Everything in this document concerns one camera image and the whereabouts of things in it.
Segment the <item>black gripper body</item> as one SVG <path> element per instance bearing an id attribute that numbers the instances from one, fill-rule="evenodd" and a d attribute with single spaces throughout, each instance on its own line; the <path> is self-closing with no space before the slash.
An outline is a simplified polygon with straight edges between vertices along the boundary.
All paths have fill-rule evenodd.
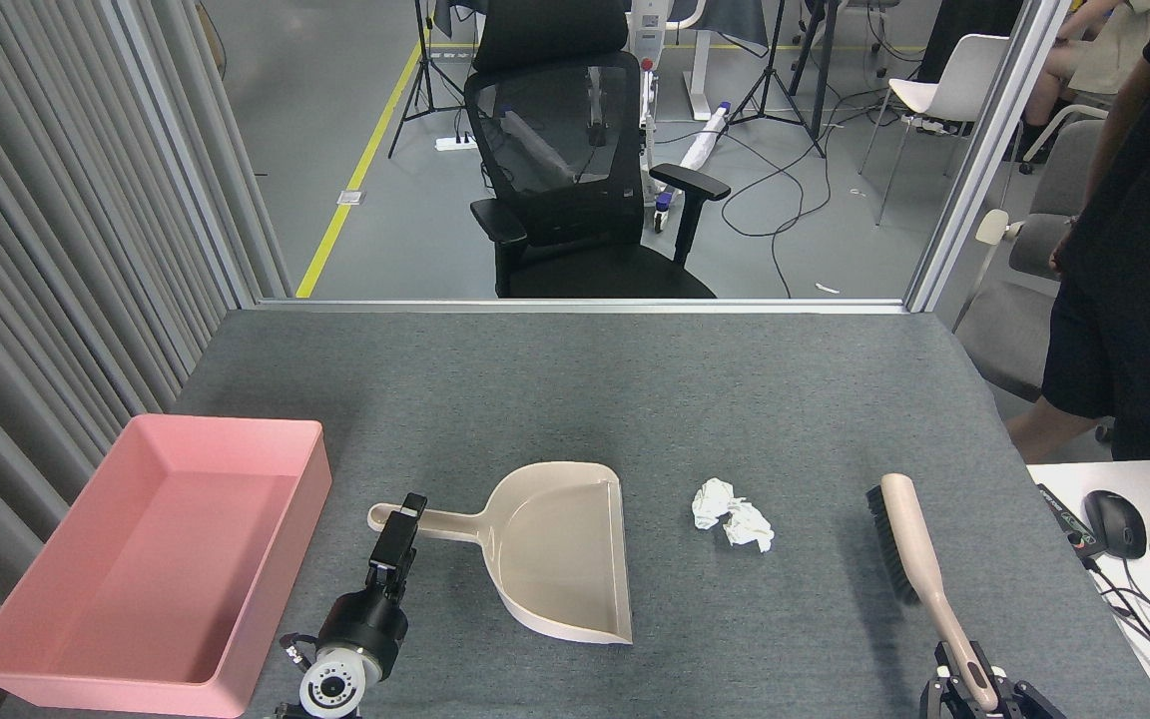
<path id="1" fill-rule="evenodd" d="M 334 602 L 319 630 L 319 663 L 329 650 L 360 652 L 386 681 L 402 645 L 409 620 L 383 590 L 346 592 Z"/>

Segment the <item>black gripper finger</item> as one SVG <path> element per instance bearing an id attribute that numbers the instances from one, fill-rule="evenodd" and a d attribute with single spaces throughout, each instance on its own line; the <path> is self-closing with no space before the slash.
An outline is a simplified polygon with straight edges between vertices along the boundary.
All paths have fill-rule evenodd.
<path id="1" fill-rule="evenodd" d="M 425 506 L 424 495 L 408 494 L 401 506 L 376 504 L 368 514 L 368 523 L 371 523 L 371 514 L 382 518 L 383 523 L 379 540 L 368 560 L 366 582 L 379 587 L 388 601 L 401 601 L 416 554 L 412 542 L 417 535 L 417 522 Z"/>
<path id="2" fill-rule="evenodd" d="M 945 643 L 935 647 L 935 674 L 920 695 L 920 718 L 964 718 L 961 674 Z"/>
<path id="3" fill-rule="evenodd" d="M 1013 681 L 999 666 L 992 666 L 990 678 L 998 699 L 990 718 L 1067 718 L 1030 682 Z"/>

